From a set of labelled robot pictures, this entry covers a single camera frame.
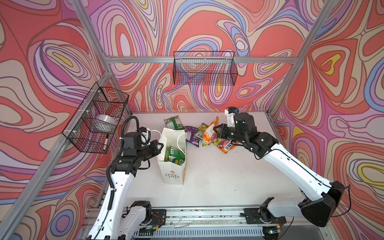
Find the orange snack bag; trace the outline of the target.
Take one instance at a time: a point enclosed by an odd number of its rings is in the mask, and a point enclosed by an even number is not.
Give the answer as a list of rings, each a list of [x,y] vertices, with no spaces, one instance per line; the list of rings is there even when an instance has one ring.
[[[216,118],[209,124],[209,126],[206,128],[206,130],[203,133],[203,147],[209,145],[214,141],[214,138],[216,137],[216,132],[214,131],[214,127],[218,126],[219,123],[219,117],[216,116]]]

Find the orange Fox's candy bag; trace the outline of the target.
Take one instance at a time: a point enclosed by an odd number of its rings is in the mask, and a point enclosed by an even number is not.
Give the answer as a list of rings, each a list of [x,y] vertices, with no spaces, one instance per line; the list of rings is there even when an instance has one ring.
[[[224,154],[227,154],[230,150],[236,147],[233,141],[225,140],[221,138],[214,139],[213,143]]]

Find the white paper bag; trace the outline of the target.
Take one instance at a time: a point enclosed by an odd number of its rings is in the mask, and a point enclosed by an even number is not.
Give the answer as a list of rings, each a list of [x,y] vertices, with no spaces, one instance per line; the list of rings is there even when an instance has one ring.
[[[184,130],[163,128],[159,143],[164,147],[157,161],[166,184],[184,184],[187,168],[186,136]]]

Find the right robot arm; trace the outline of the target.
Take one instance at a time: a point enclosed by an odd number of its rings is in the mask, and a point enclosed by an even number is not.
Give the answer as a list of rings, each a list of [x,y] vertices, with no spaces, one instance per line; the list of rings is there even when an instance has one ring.
[[[325,227],[333,217],[345,190],[339,181],[331,182],[294,157],[272,135],[259,132],[252,115],[235,107],[225,110],[227,123],[214,127],[217,136],[234,142],[285,174],[301,190],[298,198],[267,198],[256,216],[264,223],[283,217],[305,218],[317,227]]]

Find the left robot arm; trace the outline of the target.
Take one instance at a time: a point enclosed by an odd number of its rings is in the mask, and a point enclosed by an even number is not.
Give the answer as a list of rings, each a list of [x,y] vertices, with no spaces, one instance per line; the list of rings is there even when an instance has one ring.
[[[149,201],[135,201],[123,215],[125,197],[143,162],[158,156],[164,145],[151,140],[150,130],[141,127],[136,116],[125,120],[121,131],[121,149],[106,169],[109,184],[98,217],[86,237],[88,240],[129,240],[140,226],[151,223]]]

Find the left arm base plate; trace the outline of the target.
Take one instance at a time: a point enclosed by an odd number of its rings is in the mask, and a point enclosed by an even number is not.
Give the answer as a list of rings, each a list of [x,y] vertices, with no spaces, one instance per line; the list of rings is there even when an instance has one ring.
[[[161,227],[166,223],[167,210],[166,209],[154,209],[150,215],[145,218],[144,222],[140,224],[146,228]]]

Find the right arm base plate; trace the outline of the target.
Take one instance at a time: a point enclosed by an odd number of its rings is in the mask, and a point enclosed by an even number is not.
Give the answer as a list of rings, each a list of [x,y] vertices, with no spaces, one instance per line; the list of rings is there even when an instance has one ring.
[[[245,208],[243,213],[240,213],[241,217],[246,219],[247,224],[276,224],[284,225],[287,223],[285,217],[274,217],[267,209],[260,208]]]

